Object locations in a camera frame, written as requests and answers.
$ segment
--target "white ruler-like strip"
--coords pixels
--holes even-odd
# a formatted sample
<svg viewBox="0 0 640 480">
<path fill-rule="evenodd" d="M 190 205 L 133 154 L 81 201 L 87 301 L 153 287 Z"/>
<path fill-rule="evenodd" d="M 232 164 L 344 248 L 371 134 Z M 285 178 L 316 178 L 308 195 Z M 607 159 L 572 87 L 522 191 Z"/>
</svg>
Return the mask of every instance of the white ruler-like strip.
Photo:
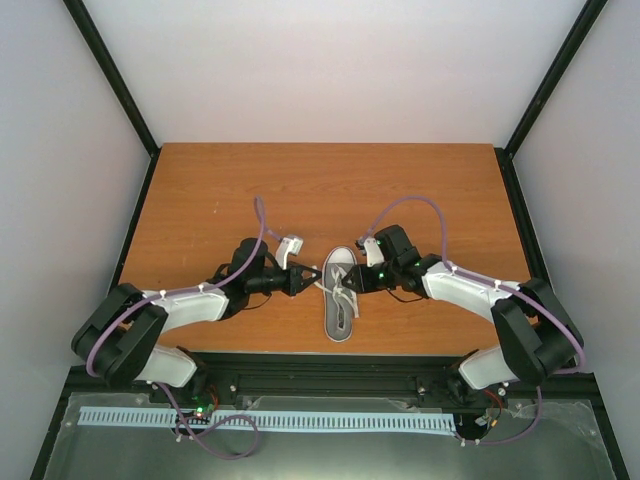
<svg viewBox="0 0 640 480">
<path fill-rule="evenodd" d="M 453 415 L 446 413 L 334 413 L 294 411 L 218 410 L 208 421 L 189 420 L 193 429 L 204 429 L 230 415 L 251 417 L 263 432 L 365 433 L 397 432 L 451 435 Z M 175 427 L 178 417 L 170 408 L 81 407 L 78 425 L 111 427 Z M 251 430 L 240 419 L 220 425 L 221 430 Z"/>
</svg>

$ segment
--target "gray shoe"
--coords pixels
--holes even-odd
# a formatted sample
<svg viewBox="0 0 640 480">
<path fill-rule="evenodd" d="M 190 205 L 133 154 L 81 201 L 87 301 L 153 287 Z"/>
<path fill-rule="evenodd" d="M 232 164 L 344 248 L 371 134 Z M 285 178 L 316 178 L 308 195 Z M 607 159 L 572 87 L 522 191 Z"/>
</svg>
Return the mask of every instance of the gray shoe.
<svg viewBox="0 0 640 480">
<path fill-rule="evenodd" d="M 353 319 L 358 318 L 356 293 L 341 283 L 356 263 L 356 256 L 350 248 L 337 247 L 331 251 L 322 268 L 324 330 L 334 342 L 348 340 L 353 331 Z"/>
</svg>

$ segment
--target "gray floor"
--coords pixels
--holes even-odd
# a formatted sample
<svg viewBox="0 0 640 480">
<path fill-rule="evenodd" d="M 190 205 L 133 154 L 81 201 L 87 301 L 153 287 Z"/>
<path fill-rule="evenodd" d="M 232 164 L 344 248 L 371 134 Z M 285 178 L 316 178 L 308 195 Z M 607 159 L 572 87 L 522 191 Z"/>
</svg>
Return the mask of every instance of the gray floor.
<svg viewBox="0 0 640 480">
<path fill-rule="evenodd" d="M 552 404 L 547 410 L 552 416 L 556 412 L 556 418 L 543 418 L 530 436 L 507 446 L 461 448 L 452 437 L 422 434 L 265 433 L 253 456 L 224 461 L 211 457 L 192 442 L 176 443 L 169 429 L 73 425 L 79 405 L 123 406 L 117 397 L 104 400 L 88 396 L 73 402 L 47 479 L 614 478 L 599 434 L 594 430 L 584 434 L 584 428 L 571 423 L 577 420 L 584 427 L 590 419 L 572 419 L 567 414 L 571 409 L 554 410 Z M 487 438 L 519 432 L 529 421 L 514 419 L 507 412 L 499 428 Z M 207 442 L 241 451 L 250 444 L 250 435 L 225 431 L 211 435 Z"/>
</svg>

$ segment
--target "shoelace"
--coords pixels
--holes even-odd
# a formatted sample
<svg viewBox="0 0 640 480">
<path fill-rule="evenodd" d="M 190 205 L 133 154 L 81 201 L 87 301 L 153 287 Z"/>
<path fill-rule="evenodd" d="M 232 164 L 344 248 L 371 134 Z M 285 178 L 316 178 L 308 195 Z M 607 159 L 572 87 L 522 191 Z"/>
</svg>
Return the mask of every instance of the shoelace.
<svg viewBox="0 0 640 480">
<path fill-rule="evenodd" d="M 329 290 L 327 287 L 322 285 L 319 281 L 314 282 L 313 284 L 318 287 L 320 290 L 330 293 L 333 300 L 338 304 L 338 298 L 344 299 L 349 306 L 353 309 L 353 317 L 358 318 L 360 313 L 358 311 L 358 302 L 356 300 L 356 294 L 352 290 L 346 289 L 348 291 L 345 292 L 345 288 L 342 286 L 342 279 L 347 275 L 347 272 L 344 268 L 340 266 L 331 267 L 331 277 L 335 282 L 332 290 Z"/>
</svg>

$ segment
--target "wooden table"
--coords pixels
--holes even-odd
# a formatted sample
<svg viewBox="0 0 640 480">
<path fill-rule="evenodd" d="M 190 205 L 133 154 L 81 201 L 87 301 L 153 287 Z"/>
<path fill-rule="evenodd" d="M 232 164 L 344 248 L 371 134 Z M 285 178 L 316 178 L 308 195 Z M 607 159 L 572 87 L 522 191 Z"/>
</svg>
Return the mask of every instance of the wooden table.
<svg viewBox="0 0 640 480">
<path fill-rule="evenodd" d="M 321 266 L 334 247 L 353 246 L 393 200 L 422 194 L 444 211 L 452 261 L 501 279 L 529 278 L 491 145 L 165 144 L 121 280 L 158 290 L 211 277 L 243 238 L 257 236 L 258 194 L 273 230 L 304 238 L 296 261 L 305 265 Z M 440 253 L 437 216 L 426 204 L 398 206 L 379 228 L 393 223 L 422 255 Z M 267 243 L 275 252 L 277 242 Z M 264 300 L 254 297 L 250 305 Z M 361 318 L 344 343 L 326 337 L 323 295 L 313 286 L 161 340 L 202 351 L 429 355 L 497 341 L 491 324 L 442 302 L 400 304 L 380 292 L 359 296 L 359 304 Z"/>
</svg>

